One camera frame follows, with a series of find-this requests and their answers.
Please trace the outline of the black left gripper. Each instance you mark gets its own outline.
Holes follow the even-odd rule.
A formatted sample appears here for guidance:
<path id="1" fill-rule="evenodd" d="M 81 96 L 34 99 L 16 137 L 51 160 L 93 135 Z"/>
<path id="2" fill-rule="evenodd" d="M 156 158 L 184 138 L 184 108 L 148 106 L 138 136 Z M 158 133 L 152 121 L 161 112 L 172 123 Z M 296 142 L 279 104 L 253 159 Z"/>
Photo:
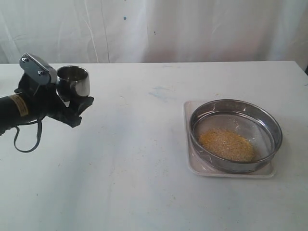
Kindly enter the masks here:
<path id="1" fill-rule="evenodd" d="M 23 125 L 48 116 L 74 128 L 81 123 L 81 114 L 92 106 L 91 96 L 72 98 L 65 105 L 57 92 L 57 82 L 39 85 L 27 74 L 23 74 L 14 93 L 19 94 L 26 102 L 28 115 L 17 119 L 17 125 Z"/>

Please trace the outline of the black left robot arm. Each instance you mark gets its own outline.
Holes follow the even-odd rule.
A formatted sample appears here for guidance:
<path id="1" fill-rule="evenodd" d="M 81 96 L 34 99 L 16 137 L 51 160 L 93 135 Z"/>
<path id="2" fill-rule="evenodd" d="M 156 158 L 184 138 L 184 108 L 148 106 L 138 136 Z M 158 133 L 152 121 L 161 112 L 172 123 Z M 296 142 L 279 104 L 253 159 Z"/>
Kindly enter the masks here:
<path id="1" fill-rule="evenodd" d="M 81 114 L 93 101 L 91 96 L 76 97 L 67 107 L 57 94 L 55 84 L 39 85 L 23 74 L 14 94 L 0 99 L 0 133 L 46 116 L 74 128 L 80 125 Z"/>

